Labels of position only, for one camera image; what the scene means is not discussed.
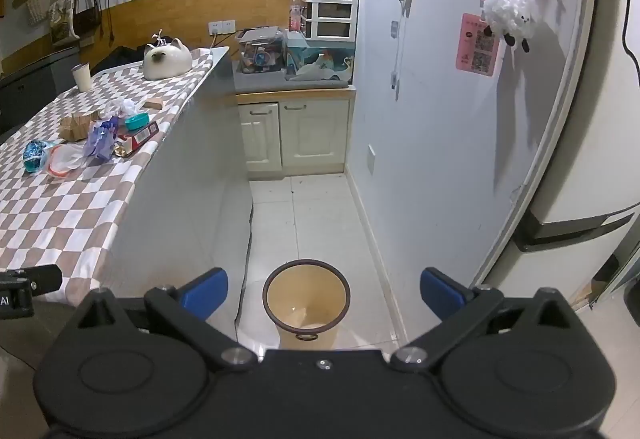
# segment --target refrigerator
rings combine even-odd
[[[593,0],[584,61],[558,144],[478,283],[508,296],[532,296],[548,285],[572,301],[623,241],[640,212],[638,57],[640,0]],[[628,276],[632,266],[620,273]]]

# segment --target plastic bottle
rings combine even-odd
[[[300,31],[302,21],[302,3],[300,0],[291,0],[289,7],[289,31]]]

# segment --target wooden backsplash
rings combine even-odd
[[[109,46],[107,10],[102,12],[104,35],[95,32],[95,43],[80,50],[80,60],[91,66],[105,58],[119,45],[135,48],[162,34],[180,38],[190,48],[209,47],[213,37],[208,23],[215,20],[236,21],[236,29],[258,26],[286,27],[290,0],[130,0],[111,8],[115,41]],[[218,42],[226,35],[219,35]],[[238,48],[233,37],[219,45]],[[12,73],[53,51],[47,34],[2,60],[2,69]]]

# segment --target brown and white checkered cloth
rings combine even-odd
[[[0,145],[0,271],[56,263],[61,289],[47,299],[78,305],[102,267],[118,223],[144,170],[172,120],[213,65],[212,53],[196,49],[193,68],[164,80],[145,80],[140,66],[94,77],[94,89],[62,93]],[[162,111],[149,110],[159,132],[128,158],[90,161],[63,180],[44,171],[27,174],[22,152],[31,140],[60,142],[60,119],[72,113],[104,112],[110,100],[162,98]]]

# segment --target white storage rack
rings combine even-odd
[[[355,42],[356,40],[356,22],[358,19],[358,0],[302,0],[307,12],[310,8],[311,15],[302,19],[306,24],[311,24],[311,36],[306,36],[306,29],[303,29],[303,36],[308,40],[324,40],[326,42]],[[320,4],[348,4],[351,6],[351,15],[347,17],[328,17],[319,15]],[[318,25],[323,23],[340,23],[348,24],[348,36],[327,36],[318,35]]]

